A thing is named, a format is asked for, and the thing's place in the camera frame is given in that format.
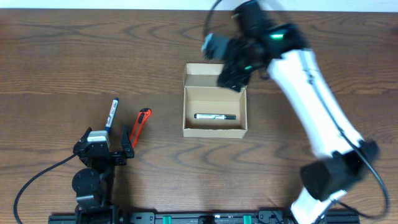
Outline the black whiteboard marker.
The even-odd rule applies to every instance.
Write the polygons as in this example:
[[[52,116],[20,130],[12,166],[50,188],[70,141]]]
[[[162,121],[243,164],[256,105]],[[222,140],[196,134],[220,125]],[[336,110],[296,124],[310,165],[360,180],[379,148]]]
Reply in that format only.
[[[235,120],[236,115],[233,114],[194,114],[195,119],[220,119],[220,120]]]

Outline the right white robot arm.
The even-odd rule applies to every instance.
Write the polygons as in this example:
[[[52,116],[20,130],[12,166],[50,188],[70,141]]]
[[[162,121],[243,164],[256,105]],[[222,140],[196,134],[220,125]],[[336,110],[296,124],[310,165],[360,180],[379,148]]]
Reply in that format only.
[[[233,12],[241,35],[225,42],[218,86],[241,91],[252,72],[266,70],[290,101],[317,160],[300,170],[303,190],[291,205],[297,223],[315,223],[366,173],[378,148],[348,121],[328,88],[316,56],[293,24],[276,25],[257,1]]]

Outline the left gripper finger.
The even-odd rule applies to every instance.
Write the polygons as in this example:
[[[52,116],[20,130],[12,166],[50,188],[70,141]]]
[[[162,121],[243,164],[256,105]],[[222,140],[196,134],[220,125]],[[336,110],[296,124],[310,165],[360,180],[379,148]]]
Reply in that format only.
[[[88,127],[88,129],[85,131],[84,135],[81,137],[81,142],[87,142],[87,138],[89,134],[91,133],[92,129]]]
[[[121,135],[121,147],[122,147],[124,156],[127,159],[134,158],[134,148],[133,148],[131,140],[129,138],[129,133],[128,133],[127,128],[123,129],[123,133]]]

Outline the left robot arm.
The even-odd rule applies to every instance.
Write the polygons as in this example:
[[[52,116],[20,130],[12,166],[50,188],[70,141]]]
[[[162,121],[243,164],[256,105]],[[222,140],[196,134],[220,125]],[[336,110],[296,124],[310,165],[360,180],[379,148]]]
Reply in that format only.
[[[78,203],[77,223],[128,223],[129,218],[112,204],[115,167],[125,166],[134,157],[128,129],[121,135],[121,150],[109,150],[107,131],[88,128],[73,147],[73,153],[86,166],[72,180]]]

